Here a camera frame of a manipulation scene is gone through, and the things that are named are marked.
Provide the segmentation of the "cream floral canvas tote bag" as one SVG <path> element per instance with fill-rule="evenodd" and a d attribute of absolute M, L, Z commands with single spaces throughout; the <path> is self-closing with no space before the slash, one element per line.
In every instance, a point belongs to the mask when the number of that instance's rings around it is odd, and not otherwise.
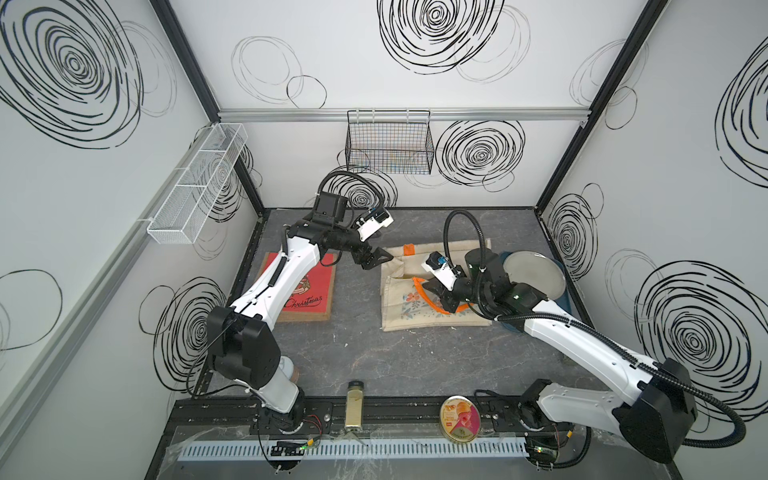
<path fill-rule="evenodd" d="M 429 254 L 444 252 L 437 243 L 404 244 L 389 247 L 393 259 L 381 266 L 381 329 L 385 332 L 429 327 L 486 327 L 489 320 L 473 313 L 465 302 L 450 313 L 438 295 L 424 288 L 433 278 L 422 263 Z"/>

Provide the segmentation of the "red Christmas jute bag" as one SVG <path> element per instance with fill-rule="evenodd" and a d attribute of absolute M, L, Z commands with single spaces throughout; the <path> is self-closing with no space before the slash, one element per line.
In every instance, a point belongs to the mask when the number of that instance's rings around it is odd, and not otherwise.
<path fill-rule="evenodd" d="M 324 322 L 331 317 L 337 255 L 326 253 L 297 284 L 278 316 L 282 323 Z"/>

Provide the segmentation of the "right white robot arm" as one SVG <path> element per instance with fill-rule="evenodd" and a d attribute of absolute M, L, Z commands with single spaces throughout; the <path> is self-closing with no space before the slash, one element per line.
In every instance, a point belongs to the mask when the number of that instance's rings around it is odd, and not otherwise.
<path fill-rule="evenodd" d="M 495 321 L 509 313 L 508 325 L 556 348 L 606 387 L 596 391 L 535 381 L 515 407 L 525 428 L 579 424 L 618 435 L 657 463 L 673 460 L 696 420 L 692 395 L 644 372 L 653 365 L 651 358 L 609 345 L 539 289 L 511 281 L 489 249 L 473 249 L 465 258 L 468 265 L 462 267 L 434 251 L 422 263 L 430 276 L 424 287 L 443 310 L 455 313 L 467 303 Z"/>

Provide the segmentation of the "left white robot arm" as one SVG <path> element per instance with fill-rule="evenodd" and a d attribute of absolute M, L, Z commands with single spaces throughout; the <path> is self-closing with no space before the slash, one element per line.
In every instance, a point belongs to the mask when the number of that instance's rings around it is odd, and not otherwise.
<path fill-rule="evenodd" d="M 291 380 L 292 363 L 281 354 L 273 330 L 300 281 L 330 250 L 348 252 L 353 262 L 372 270 L 392 259 L 368 239 L 393 218 L 384 206 L 362 212 L 343 224 L 347 199 L 316 196 L 311 212 L 284 228 L 277 257 L 241 297 L 216 307 L 206 319 L 208 363 L 212 370 L 256 394 L 268 409 L 287 415 L 296 409 L 300 388 Z"/>

